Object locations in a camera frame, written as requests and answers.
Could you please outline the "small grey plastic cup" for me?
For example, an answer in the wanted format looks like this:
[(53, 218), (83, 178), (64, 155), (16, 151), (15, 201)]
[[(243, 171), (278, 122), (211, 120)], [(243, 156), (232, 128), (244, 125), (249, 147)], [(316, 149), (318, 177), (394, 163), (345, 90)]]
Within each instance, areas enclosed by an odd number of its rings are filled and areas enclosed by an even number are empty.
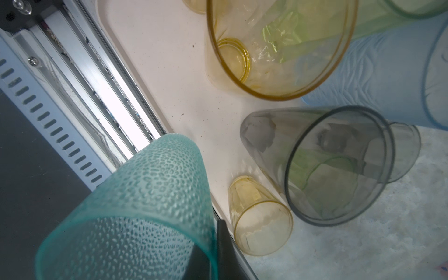
[(421, 134), (414, 125), (391, 122), (395, 141), (395, 161), (388, 183), (404, 177), (415, 165), (421, 151)]

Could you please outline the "tall orange plastic cup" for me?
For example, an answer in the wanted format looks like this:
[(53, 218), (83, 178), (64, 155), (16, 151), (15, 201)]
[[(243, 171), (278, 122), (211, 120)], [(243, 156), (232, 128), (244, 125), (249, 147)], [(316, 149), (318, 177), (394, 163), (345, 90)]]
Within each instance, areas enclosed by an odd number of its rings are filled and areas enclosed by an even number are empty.
[(191, 11), (203, 15), (206, 13), (206, 0), (183, 0), (183, 3), (188, 7)]

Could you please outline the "small yellow plastic cup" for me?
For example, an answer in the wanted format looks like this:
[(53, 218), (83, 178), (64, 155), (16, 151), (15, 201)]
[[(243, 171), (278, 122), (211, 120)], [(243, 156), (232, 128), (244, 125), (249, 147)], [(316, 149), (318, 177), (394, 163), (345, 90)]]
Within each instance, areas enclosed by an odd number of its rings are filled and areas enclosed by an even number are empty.
[(236, 178), (228, 190), (236, 245), (245, 254), (267, 256), (289, 240), (294, 220), (287, 206), (250, 176)]

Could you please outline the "small green plastic cup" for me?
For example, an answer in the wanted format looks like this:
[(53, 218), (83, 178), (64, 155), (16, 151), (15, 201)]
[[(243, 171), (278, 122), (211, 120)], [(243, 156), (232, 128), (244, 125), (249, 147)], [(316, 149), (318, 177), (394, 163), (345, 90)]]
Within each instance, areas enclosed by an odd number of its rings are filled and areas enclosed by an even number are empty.
[(290, 201), (309, 218), (330, 220), (344, 215), (357, 188), (357, 165), (350, 157), (298, 149), (290, 162)]

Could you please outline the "tall yellow plastic cup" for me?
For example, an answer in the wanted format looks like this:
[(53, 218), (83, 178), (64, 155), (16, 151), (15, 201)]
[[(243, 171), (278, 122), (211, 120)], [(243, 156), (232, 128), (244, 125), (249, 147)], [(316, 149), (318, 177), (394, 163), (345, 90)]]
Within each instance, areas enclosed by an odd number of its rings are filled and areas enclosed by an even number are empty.
[(341, 62), (358, 8), (358, 1), (207, 1), (207, 77), (218, 89), (264, 100), (304, 96)]

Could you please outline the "blue ribbed plastic cup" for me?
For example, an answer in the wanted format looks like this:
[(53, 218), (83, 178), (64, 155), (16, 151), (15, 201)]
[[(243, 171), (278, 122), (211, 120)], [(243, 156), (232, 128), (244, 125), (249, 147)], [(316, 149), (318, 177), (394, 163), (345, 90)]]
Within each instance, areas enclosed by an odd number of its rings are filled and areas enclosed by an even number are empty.
[(353, 41), (309, 106), (359, 105), (385, 119), (448, 129), (448, 15)]

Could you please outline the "tall grey plastic cup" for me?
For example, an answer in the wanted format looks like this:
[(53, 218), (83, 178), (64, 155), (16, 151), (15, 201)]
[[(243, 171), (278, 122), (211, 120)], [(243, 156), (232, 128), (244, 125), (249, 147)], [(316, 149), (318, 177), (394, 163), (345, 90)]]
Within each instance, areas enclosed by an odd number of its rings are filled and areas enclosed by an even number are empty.
[(253, 112), (240, 139), (292, 212), (319, 227), (347, 223), (370, 208), (396, 155), (387, 120), (363, 106)]

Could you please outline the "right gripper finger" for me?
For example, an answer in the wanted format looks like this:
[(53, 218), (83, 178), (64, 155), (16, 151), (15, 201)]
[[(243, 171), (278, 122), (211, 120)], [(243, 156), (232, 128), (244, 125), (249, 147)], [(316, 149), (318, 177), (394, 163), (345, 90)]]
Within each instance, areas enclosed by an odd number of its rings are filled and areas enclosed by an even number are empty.
[(240, 265), (226, 222), (217, 221), (217, 255), (219, 280), (248, 280), (248, 275)]

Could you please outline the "teal plastic cup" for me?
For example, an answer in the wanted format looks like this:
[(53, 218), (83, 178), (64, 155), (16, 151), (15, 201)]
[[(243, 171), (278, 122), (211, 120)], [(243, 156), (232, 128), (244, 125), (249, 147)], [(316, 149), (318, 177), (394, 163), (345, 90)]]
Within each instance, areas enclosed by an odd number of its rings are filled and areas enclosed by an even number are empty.
[(44, 240), (39, 280), (215, 280), (214, 209), (203, 158), (180, 134), (149, 144)]

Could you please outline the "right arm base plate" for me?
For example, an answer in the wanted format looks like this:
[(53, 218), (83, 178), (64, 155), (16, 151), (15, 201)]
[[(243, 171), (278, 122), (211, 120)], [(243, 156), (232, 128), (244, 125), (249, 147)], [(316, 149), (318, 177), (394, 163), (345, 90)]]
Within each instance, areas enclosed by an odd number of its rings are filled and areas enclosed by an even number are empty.
[(16, 33), (32, 28), (62, 7), (59, 0), (1, 0), (1, 29)]

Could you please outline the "tall green plastic cup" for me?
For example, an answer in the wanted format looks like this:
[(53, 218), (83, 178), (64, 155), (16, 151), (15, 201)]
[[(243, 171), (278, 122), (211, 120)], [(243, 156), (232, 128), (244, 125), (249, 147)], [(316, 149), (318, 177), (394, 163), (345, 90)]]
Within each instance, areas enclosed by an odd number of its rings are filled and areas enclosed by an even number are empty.
[(448, 10), (445, 0), (359, 1), (357, 23), (352, 40), (383, 32), (387, 29), (429, 19)]

